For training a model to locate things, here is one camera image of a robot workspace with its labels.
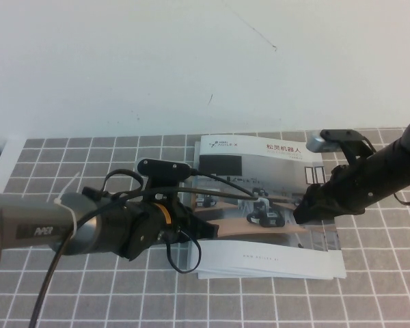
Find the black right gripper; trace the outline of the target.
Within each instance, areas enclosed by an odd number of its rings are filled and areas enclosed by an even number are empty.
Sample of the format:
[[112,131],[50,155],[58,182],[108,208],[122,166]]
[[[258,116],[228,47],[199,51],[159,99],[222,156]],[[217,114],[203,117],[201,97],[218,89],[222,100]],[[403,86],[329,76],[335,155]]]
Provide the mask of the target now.
[[[341,215],[360,215],[379,201],[379,162],[339,165],[325,184],[311,184],[293,211],[299,225]],[[324,210],[318,206],[325,205]]]

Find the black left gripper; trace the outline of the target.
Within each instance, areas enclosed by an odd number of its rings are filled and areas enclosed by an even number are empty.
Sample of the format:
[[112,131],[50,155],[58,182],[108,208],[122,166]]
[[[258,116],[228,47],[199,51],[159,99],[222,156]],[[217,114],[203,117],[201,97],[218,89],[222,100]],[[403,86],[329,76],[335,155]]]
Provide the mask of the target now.
[[196,217],[182,202],[145,201],[129,204],[128,209],[132,221],[122,257],[129,261],[154,245],[164,245],[169,251],[173,244],[218,237],[218,225]]

